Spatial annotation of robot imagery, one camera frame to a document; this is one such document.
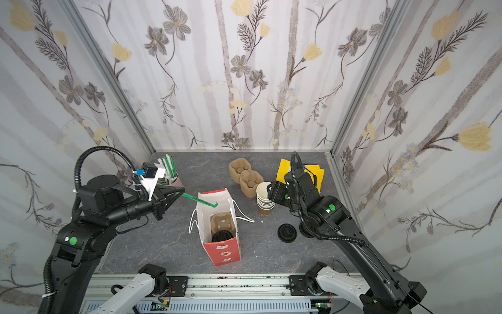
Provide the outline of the black cup lid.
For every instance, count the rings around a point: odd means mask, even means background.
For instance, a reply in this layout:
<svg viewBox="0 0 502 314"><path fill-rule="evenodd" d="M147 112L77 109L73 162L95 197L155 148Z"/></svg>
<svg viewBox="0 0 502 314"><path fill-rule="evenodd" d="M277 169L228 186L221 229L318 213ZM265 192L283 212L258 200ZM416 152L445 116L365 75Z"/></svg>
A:
<svg viewBox="0 0 502 314"><path fill-rule="evenodd" d="M220 243L220 242L228 241L233 238L234 238L234 235L232 232L230 232L228 230L220 230L220 231L217 231L213 235L212 242L213 243Z"/></svg>

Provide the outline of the red white paper bag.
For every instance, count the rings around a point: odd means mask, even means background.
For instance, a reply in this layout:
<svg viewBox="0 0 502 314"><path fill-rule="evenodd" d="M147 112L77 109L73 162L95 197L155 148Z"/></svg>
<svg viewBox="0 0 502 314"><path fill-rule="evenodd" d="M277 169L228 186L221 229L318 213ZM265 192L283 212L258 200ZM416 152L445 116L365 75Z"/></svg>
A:
<svg viewBox="0 0 502 314"><path fill-rule="evenodd" d="M219 267L241 260L238 221L254 222L241 211L228 189L204 192L196 198L188 231L198 230L205 252Z"/></svg>

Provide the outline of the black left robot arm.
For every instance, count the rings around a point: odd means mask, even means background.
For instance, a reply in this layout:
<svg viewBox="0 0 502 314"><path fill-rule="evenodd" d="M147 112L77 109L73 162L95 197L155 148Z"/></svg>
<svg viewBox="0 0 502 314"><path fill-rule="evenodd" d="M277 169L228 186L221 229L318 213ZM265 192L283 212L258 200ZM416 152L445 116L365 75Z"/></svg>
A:
<svg viewBox="0 0 502 314"><path fill-rule="evenodd" d="M85 159L99 151L115 153L135 171L132 161L113 147L92 147L78 157L73 174L76 197L71 222L58 232L44 264L39 313L78 313L95 269L118 235L117 226L149 214L160 221L185 192L183 187L158 185L149 192L138 175L133 176L132 188L122 185L116 175L100 175L82 184Z"/></svg>

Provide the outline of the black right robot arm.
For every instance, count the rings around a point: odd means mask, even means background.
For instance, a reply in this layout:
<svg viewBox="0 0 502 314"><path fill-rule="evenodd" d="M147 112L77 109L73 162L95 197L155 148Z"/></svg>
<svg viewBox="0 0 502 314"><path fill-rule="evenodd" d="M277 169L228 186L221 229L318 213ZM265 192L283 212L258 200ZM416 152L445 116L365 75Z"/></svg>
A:
<svg viewBox="0 0 502 314"><path fill-rule="evenodd" d="M305 275L311 293L334 294L364 313L410 313L421 304L426 288L418 281L409 281L385 260L339 199L320 195L316 180L297 152L291 155L284 182L272 182L267 197L296 213L306 234L336 244L362 276L346 276L318 262Z"/></svg>

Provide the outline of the green straw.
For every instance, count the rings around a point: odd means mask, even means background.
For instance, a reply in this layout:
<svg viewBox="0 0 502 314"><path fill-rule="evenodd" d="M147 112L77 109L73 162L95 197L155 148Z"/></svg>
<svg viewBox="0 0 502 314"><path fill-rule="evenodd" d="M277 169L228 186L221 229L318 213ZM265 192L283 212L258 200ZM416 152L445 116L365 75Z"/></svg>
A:
<svg viewBox="0 0 502 314"><path fill-rule="evenodd" d="M183 198L187 198L187 199L192 200L192 201L196 201L197 203L200 203L200 204L203 204L203 205L207 205L207 206L209 206L211 208L216 208L218 206L218 203L213 204L213 203L210 203L208 201L205 201L205 200L202 200L200 198L197 198L195 196L189 195L187 193L183 193L182 197Z"/></svg>

